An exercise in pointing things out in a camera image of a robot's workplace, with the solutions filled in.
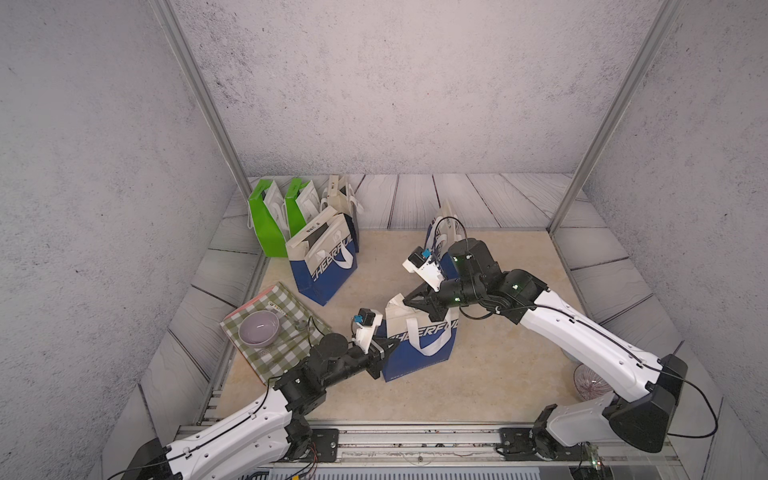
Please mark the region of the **green white takeout bag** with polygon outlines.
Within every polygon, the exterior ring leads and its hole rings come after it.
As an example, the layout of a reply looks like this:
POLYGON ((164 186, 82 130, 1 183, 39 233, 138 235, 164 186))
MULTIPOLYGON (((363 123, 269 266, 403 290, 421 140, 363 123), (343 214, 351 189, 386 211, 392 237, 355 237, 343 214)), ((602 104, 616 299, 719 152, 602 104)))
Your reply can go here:
POLYGON ((293 237, 320 213, 320 198, 314 182, 293 178, 284 197, 284 209, 293 237))
POLYGON ((290 231, 284 197, 274 180, 260 179, 248 199, 250 225, 267 257, 286 258, 290 231))

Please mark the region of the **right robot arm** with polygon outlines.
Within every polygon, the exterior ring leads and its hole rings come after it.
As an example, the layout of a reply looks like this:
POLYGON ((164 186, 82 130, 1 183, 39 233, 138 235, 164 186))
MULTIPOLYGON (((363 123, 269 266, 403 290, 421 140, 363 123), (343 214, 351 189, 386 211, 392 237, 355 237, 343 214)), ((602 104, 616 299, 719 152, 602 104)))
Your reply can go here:
POLYGON ((662 450, 688 370, 682 359, 659 358, 622 340, 525 270, 502 270, 481 240, 458 241, 447 256, 457 271, 452 279, 425 248, 407 257, 404 268, 423 282, 405 296, 406 306, 439 322, 452 308, 479 305, 547 338, 611 388, 593 400, 545 407, 529 433, 535 455, 554 460, 567 447, 609 440, 646 453, 662 450))

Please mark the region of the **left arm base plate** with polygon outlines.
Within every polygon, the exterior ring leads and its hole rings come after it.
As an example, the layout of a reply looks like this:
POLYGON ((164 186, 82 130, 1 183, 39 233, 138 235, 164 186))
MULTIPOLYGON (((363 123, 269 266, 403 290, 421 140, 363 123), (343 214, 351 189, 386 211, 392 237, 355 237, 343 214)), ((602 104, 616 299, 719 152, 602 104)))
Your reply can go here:
POLYGON ((319 428, 311 436, 301 440, 295 449, 293 459, 318 463, 335 463, 338 458, 340 431, 336 428, 319 428))

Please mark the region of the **blue white takeout bag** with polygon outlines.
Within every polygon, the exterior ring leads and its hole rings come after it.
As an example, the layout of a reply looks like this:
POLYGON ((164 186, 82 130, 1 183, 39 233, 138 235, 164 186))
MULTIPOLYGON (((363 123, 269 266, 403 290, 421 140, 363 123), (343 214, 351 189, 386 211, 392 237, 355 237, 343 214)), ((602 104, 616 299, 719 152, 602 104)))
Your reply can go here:
POLYGON ((287 243, 301 294, 324 306, 357 268, 357 243, 346 215, 326 207, 287 243))

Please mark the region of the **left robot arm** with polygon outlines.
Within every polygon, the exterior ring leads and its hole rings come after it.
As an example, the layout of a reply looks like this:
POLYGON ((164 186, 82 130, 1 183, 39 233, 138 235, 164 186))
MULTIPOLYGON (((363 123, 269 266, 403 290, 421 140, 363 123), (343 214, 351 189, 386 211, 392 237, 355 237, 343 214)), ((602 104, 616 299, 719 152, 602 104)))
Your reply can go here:
POLYGON ((270 378, 257 400, 168 445, 148 441, 112 477, 237 479, 266 464, 300 459, 312 440, 306 416, 325 401, 327 389, 362 371, 377 379, 399 343, 375 338, 365 351, 341 334, 326 334, 297 365, 270 378))

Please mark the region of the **dark navy takeaway bag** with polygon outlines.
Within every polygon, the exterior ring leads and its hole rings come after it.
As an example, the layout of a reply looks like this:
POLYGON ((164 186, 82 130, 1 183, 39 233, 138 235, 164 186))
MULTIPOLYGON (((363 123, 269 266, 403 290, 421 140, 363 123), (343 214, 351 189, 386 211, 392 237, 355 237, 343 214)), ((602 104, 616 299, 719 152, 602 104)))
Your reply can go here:
POLYGON ((346 175, 333 174, 329 176, 326 189, 321 198, 321 208, 324 209, 327 206, 345 215, 352 240, 356 245, 355 252, 358 253, 361 247, 358 211, 362 207, 355 198, 353 186, 346 175))

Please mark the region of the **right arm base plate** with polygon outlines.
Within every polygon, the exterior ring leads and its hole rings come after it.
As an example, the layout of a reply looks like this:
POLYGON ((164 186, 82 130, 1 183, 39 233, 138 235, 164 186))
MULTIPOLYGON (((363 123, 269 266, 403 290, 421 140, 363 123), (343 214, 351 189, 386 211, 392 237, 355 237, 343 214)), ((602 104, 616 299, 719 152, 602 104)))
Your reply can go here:
POLYGON ((500 442, 495 451, 505 461, 583 461, 591 455, 591 445, 582 442, 565 446, 558 442, 547 429, 547 421, 556 404, 548 405, 531 427, 507 427, 499 430, 500 442))

